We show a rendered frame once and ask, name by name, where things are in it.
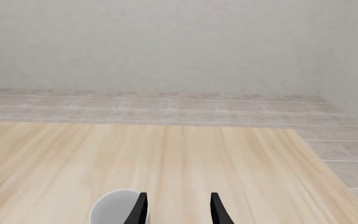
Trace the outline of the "white mug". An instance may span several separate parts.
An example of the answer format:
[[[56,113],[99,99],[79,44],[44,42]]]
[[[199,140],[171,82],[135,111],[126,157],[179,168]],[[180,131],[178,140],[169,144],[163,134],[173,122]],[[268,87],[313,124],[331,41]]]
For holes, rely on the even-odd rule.
[[[89,224],[124,224],[141,192],[131,189],[110,192],[93,205],[89,213]],[[148,203],[147,224],[150,224]]]

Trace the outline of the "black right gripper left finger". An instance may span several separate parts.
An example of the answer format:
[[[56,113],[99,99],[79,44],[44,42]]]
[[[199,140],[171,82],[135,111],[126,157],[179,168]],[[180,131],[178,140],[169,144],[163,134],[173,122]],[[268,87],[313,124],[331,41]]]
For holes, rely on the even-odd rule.
[[[148,198],[146,192],[141,192],[139,197],[125,220],[124,224],[147,224],[148,218]]]

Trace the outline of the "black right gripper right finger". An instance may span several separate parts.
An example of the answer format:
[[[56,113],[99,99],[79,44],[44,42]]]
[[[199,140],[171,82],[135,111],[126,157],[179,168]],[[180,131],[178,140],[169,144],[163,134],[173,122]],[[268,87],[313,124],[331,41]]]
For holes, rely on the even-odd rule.
[[[211,193],[210,210],[212,224],[234,224],[217,192]]]

